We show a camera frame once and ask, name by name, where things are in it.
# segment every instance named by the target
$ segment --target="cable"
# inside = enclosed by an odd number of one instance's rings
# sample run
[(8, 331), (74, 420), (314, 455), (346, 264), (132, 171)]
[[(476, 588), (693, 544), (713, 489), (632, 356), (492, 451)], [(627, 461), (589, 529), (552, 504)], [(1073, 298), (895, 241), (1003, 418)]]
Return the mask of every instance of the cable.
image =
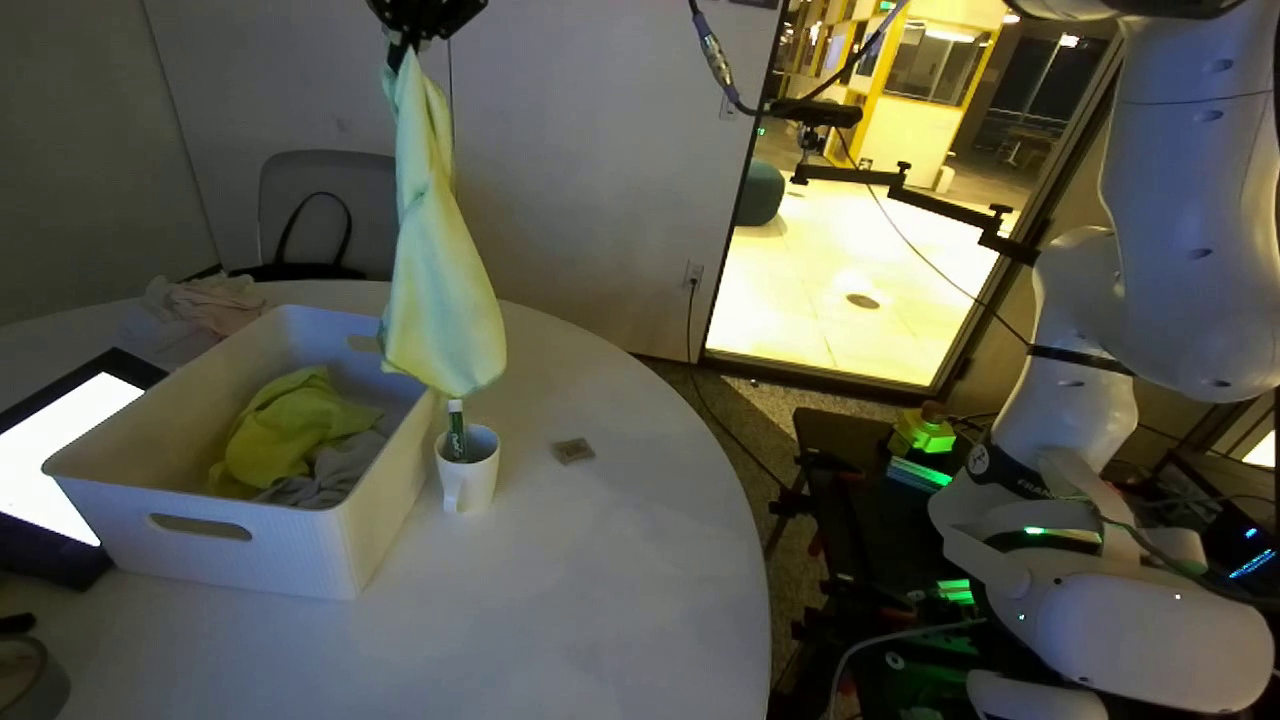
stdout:
[(1030, 340), (1027, 340), (1018, 330), (1010, 330), (986, 301), (962, 291), (943, 267), (937, 267), (937, 264), (921, 254), (921, 246), (912, 246), (912, 236), (891, 219), (891, 212), (882, 207), (882, 201), (877, 195), (872, 183), (862, 183), (862, 187), (867, 187), (872, 203), (878, 207), (882, 224), (891, 228), (891, 236), (895, 236), (921, 264), (927, 264), (933, 276), (940, 276), (940, 279), (943, 279), (947, 288), (957, 288), (968, 305), (983, 307), (983, 316), (992, 316), (1006, 337), (1017, 337), (1022, 348), (1030, 348)]
[[(686, 301), (684, 301), (684, 352), (686, 352), (686, 356), (693, 356), (693, 301), (697, 301), (697, 279), (686, 283)], [(697, 396), (699, 412), (702, 412), (775, 489), (786, 493), (786, 481), (779, 481), (779, 475), (747, 448), (747, 439), (740, 439), (740, 436), (713, 412), (713, 403), (708, 403), (697, 373), (686, 377), (686, 383), (693, 383), (693, 396)]]
[[(895, 11), (902, 11), (902, 10), (909, 10), (909, 0), (899, 0), (899, 6), (877, 24), (877, 32), (872, 32), (867, 41), (858, 41), (856, 54), (846, 54), (846, 59), (845, 59), (831, 77), (822, 77), (810, 93), (805, 93), (798, 104), (815, 102), (815, 98), (828, 93), (839, 77), (846, 77), (862, 58), (872, 58), (872, 50), (878, 43), (882, 29), (886, 29), (886, 24), (895, 19)], [(752, 108), (752, 104), (745, 102), (745, 93), (735, 90), (731, 59), (728, 59), (728, 54), (723, 54), (713, 19), (702, 17), (699, 0), (686, 0), (686, 19), (693, 19), (693, 29), (697, 29), (697, 41), (699, 41), (699, 50), (702, 50), (708, 72), (716, 77), (723, 102), (728, 102), (735, 111), (745, 111), (745, 118), (766, 118), (766, 104), (764, 104), (764, 108)]]
[(961, 623), (927, 623), (927, 630), (886, 634), (886, 635), (872, 635), (872, 639), (850, 643), (850, 649), (839, 656), (834, 674), (831, 674), (828, 714), (822, 714), (822, 715), (834, 720), (834, 690), (839, 690), (839, 676), (845, 676), (845, 670), (846, 670), (850, 656), (858, 656), (858, 651), (867, 651), (867, 649), (878, 649), (878, 643), (916, 639), (916, 635), (937, 635), (937, 634), (961, 634), (961, 630), (974, 630), (974, 623), (986, 623), (986, 621), (979, 615), (979, 621), (961, 621)]

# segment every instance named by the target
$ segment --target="yellow towel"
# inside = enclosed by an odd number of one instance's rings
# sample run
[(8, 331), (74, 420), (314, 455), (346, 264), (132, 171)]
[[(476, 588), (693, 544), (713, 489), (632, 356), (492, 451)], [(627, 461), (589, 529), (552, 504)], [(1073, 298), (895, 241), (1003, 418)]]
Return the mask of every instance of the yellow towel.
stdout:
[(396, 108), (396, 267), (382, 359), (440, 396), (471, 396), (506, 369), (502, 316), (453, 195), (453, 121), (417, 54), (388, 85)]
[(341, 396), (327, 369), (295, 369), (244, 403), (213, 481), (266, 493), (284, 475), (302, 475), (323, 445), (369, 433), (372, 420), (372, 408)]

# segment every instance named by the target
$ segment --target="black cable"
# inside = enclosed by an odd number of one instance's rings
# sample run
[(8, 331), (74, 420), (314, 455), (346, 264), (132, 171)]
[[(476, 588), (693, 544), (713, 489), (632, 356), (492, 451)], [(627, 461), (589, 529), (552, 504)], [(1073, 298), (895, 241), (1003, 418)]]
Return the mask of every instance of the black cable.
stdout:
[[(886, 24), (891, 24), (902, 10), (909, 10), (909, 0), (899, 0), (899, 6), (877, 24), (877, 32), (862, 35), (862, 41), (846, 54), (846, 59), (845, 59), (831, 77), (822, 77), (810, 93), (805, 93), (798, 104), (815, 102), (815, 98), (828, 93), (839, 77), (846, 77), (862, 58), (872, 58), (872, 50), (878, 50), (878, 35), (886, 32)], [(745, 93), (735, 90), (731, 59), (728, 59), (728, 54), (723, 54), (713, 19), (702, 17), (699, 0), (686, 0), (686, 17), (693, 17), (697, 41), (699, 41), (699, 50), (702, 50), (702, 59), (708, 59), (708, 68), (713, 68), (723, 102), (728, 102), (735, 111), (745, 111), (745, 118), (766, 118), (766, 104), (764, 104), (764, 108), (752, 108), (752, 104), (745, 102)]]
[(983, 307), (983, 316), (992, 316), (992, 320), (995, 320), (1006, 337), (1017, 337), (1022, 348), (1030, 348), (1030, 340), (1027, 340), (1018, 330), (1010, 330), (986, 301), (962, 291), (943, 267), (937, 267), (937, 264), (912, 246), (912, 236), (891, 219), (891, 212), (878, 203), (878, 195), (877, 195), (872, 183), (862, 183), (862, 187), (867, 187), (872, 203), (878, 207), (882, 224), (891, 228), (891, 236), (895, 236), (921, 264), (927, 264), (927, 267), (933, 267), (947, 288), (957, 288), (968, 305)]
[[(684, 301), (684, 352), (693, 356), (693, 301), (697, 301), (697, 283), (686, 283), (686, 301)], [(779, 481), (752, 448), (747, 439), (740, 439), (708, 403), (697, 373), (686, 373), (693, 396), (699, 403), (699, 418), (708, 418), (775, 489), (786, 489), (786, 481)]]

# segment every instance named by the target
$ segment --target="white plastic bin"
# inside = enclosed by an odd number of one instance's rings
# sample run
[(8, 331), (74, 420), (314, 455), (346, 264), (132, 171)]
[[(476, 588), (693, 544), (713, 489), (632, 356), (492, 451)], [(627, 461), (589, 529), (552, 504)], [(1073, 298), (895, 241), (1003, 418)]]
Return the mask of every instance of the white plastic bin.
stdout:
[[(376, 316), (274, 307), (195, 356), (132, 408), (55, 451), (62, 486), (128, 571), (353, 601), (396, 544), (426, 475), (434, 399), (376, 356)], [(248, 396), (323, 366), (346, 396), (388, 412), (392, 436), (335, 507), (278, 507), (208, 493)]]

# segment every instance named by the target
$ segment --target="white cup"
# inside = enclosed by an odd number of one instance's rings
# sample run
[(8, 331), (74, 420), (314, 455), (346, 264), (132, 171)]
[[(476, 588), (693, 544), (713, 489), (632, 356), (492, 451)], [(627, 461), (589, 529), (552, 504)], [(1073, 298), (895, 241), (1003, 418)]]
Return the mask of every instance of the white cup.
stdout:
[(434, 439), (434, 475), (444, 493), (444, 512), (483, 512), (494, 493), (500, 445), (487, 423), (466, 420), (466, 445), (480, 461), (444, 461), (444, 439)]

